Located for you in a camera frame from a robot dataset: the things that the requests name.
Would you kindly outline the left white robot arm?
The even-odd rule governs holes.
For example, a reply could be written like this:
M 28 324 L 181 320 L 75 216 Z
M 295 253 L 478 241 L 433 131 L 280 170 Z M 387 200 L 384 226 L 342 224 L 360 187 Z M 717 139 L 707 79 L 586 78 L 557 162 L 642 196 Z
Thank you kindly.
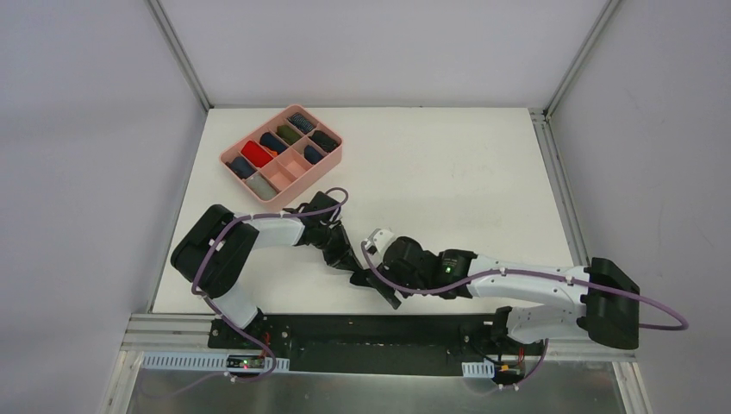
M 238 281 L 250 254 L 264 248 L 311 246 L 327 266 L 356 273 L 362 269 L 340 220 L 347 197 L 340 187 L 319 191 L 308 203 L 278 213 L 235 215 L 211 205 L 172 250 L 170 263 L 191 283 L 215 314 L 232 325 L 229 335 L 241 348 L 254 348 L 263 336 L 262 311 Z

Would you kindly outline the grey underwear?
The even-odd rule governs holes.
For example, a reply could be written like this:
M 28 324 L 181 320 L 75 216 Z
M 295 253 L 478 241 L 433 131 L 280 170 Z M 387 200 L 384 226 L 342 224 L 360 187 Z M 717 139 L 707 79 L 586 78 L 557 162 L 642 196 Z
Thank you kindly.
M 263 201 L 269 201 L 278 195 L 277 190 L 258 172 L 245 180 L 246 186 Z

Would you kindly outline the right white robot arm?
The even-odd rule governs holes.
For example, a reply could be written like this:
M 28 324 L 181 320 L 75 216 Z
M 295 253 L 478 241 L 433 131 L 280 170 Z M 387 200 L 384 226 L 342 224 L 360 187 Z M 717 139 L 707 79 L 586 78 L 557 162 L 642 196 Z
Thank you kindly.
M 385 290 L 456 298 L 507 298 L 525 302 L 497 310 L 490 345 L 508 354 L 544 339 L 583 339 L 609 348 L 639 346 L 640 288 L 613 261 L 587 267 L 531 266 L 469 250 L 434 254 L 407 236 L 374 230 L 360 244 L 365 262 Z

